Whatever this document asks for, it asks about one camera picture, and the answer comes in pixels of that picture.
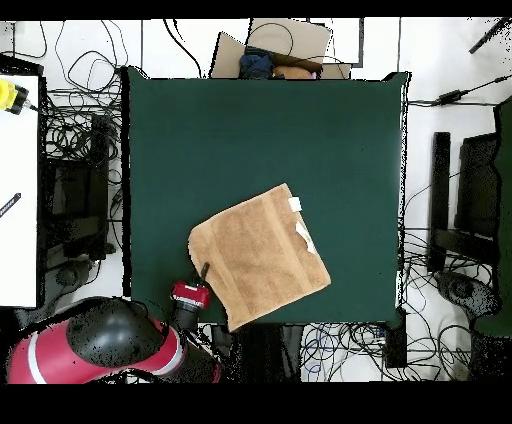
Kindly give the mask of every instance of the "black pen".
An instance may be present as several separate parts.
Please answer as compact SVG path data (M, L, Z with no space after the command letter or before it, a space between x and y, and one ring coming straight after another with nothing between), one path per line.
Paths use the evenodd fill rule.
M18 200L21 199L21 193L16 193L14 196L12 196L12 199L9 200L5 205L3 205L0 208L0 218L4 216L9 209L11 209Z

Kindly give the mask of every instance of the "white tag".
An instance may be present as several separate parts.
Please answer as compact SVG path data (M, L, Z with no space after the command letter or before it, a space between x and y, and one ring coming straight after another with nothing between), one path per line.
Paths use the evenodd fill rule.
M313 244L313 240L311 239L311 236L309 235L307 230L302 226L302 224L299 221L297 221L297 224L295 224L295 230L306 241L306 244L308 245L308 252L316 253L315 245Z
M302 210L302 206L300 205L300 199L298 197L290 197L288 199L288 203L290 204L292 212L300 212Z

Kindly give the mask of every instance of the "cardboard box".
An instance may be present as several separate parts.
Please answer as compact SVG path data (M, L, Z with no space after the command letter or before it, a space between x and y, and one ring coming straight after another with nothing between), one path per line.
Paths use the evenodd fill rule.
M238 78L240 58L245 47L251 46L274 53L275 66L299 66L317 72L323 79L348 79L350 65L323 64L330 39L331 30L325 26L293 19L254 18L245 44L225 32L219 33L210 78Z

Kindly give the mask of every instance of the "brown towel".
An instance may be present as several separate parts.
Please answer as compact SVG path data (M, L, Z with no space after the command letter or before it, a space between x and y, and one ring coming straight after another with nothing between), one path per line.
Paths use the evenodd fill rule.
M331 282L311 238L306 243L298 233L304 230L308 238L290 198L282 184L214 215L190 234L192 262L198 272L210 263L206 281L226 308L229 331Z

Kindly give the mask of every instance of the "green table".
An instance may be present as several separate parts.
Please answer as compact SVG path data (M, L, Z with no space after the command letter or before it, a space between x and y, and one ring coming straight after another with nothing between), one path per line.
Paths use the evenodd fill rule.
M332 284L258 322L396 318L407 74L376 82L128 75L132 299L164 319L172 282L193 271L192 228L286 182ZM201 321L225 322L217 299Z

